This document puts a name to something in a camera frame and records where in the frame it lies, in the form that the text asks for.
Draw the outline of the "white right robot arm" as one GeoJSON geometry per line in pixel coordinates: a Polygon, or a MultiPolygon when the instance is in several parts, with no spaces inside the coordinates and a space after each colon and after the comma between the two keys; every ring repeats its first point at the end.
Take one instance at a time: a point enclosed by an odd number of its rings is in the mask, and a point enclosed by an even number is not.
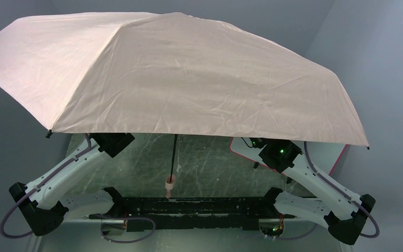
{"type": "Polygon", "coordinates": [[[251,140],[259,148],[264,165],[298,182],[317,201],[280,192],[274,200],[283,215],[307,219],[324,228],[339,242],[354,245],[359,237],[376,238],[378,223],[371,215],[376,200],[369,194],[359,195],[332,179],[311,160],[308,145],[300,148],[290,140],[251,140]]]}

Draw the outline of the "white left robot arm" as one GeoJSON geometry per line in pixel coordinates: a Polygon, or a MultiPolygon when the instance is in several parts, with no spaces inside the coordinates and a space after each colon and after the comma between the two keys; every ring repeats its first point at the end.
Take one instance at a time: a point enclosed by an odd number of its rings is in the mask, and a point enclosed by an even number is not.
{"type": "Polygon", "coordinates": [[[83,142],[50,171],[28,184],[13,184],[9,193],[15,205],[1,221],[0,233],[12,239],[44,236],[58,228],[64,220],[97,214],[113,218],[123,204],[123,197],[114,187],[87,195],[66,196],[66,193],[84,175],[106,159],[118,155],[134,139],[130,133],[85,134],[83,142]],[[10,235],[4,231],[6,221],[16,209],[20,210],[30,227],[30,231],[22,235],[10,235]]]}

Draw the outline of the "pink and black folding umbrella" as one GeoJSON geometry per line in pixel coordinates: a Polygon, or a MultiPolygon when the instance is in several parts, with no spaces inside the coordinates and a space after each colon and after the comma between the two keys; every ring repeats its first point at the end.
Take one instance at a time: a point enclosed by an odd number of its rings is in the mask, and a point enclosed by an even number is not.
{"type": "Polygon", "coordinates": [[[93,12],[0,31],[0,88],[54,133],[170,133],[369,146],[338,76],[219,20],[93,12]]]}

